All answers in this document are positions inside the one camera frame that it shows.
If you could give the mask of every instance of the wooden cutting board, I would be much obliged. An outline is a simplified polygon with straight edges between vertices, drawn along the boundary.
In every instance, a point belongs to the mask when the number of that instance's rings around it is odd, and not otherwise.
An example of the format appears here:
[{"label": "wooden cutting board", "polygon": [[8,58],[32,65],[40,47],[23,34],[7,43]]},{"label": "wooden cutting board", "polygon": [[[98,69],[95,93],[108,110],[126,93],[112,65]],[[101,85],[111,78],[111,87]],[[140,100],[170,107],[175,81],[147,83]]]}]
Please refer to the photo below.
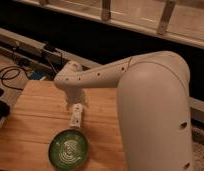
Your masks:
[{"label": "wooden cutting board", "polygon": [[[124,171],[125,157],[116,112],[116,89],[84,89],[82,130],[89,156],[78,171]],[[0,131],[0,169],[55,170],[48,159],[53,137],[69,127],[65,95],[51,81],[29,81]]]}]

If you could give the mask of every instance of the dark background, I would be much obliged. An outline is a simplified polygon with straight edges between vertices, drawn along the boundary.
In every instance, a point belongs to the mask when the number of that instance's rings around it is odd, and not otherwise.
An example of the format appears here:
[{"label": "dark background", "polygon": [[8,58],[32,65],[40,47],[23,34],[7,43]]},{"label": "dark background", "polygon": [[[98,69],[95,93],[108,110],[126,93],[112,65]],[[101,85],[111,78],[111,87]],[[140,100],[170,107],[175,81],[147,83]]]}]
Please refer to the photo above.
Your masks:
[{"label": "dark background", "polygon": [[191,71],[190,94],[204,101],[204,50],[78,17],[0,0],[0,27],[106,64],[131,55],[170,50]]}]

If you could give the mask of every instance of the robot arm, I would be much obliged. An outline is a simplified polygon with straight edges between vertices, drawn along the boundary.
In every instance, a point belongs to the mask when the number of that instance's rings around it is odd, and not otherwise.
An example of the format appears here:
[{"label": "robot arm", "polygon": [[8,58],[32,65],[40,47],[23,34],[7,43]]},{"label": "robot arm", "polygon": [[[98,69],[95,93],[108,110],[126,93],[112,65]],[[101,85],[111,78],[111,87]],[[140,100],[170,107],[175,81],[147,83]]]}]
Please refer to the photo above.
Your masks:
[{"label": "robot arm", "polygon": [[117,87],[129,171],[193,171],[189,79],[184,60],[163,51],[87,71],[70,62],[54,82],[72,103],[82,102],[81,88]]}]

